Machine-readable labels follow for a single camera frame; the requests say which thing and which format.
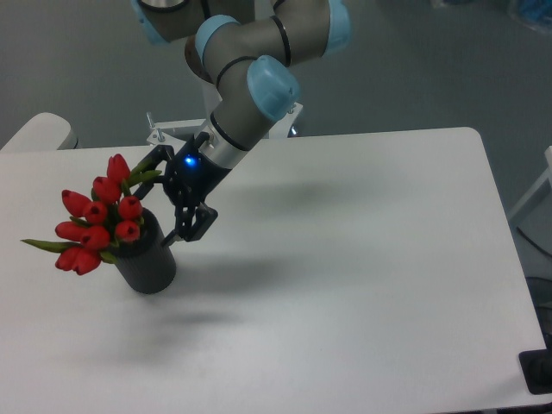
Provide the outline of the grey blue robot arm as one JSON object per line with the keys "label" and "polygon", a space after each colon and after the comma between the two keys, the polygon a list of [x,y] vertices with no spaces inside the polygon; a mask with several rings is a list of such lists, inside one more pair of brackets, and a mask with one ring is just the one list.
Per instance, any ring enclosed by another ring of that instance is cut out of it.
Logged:
{"label": "grey blue robot arm", "polygon": [[257,20],[239,1],[135,1],[152,43],[192,41],[194,59],[220,103],[182,148],[160,145],[154,164],[175,208],[165,244],[199,240],[217,213],[205,199],[297,102],[291,67],[345,48],[351,21],[341,1],[275,1]]}

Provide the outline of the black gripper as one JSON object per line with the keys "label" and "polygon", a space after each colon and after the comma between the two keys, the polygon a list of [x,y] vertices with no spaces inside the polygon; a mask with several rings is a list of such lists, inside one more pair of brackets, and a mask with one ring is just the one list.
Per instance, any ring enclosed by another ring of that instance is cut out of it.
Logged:
{"label": "black gripper", "polygon": [[[130,172],[128,187],[138,186],[134,196],[142,200],[156,183],[162,183],[174,206],[174,229],[161,242],[163,248],[175,242],[200,240],[218,218],[218,212],[204,200],[230,170],[216,165],[199,151],[208,137],[206,132],[201,132],[178,152],[168,145],[153,147]],[[166,162],[164,174],[157,169],[163,161]]]}

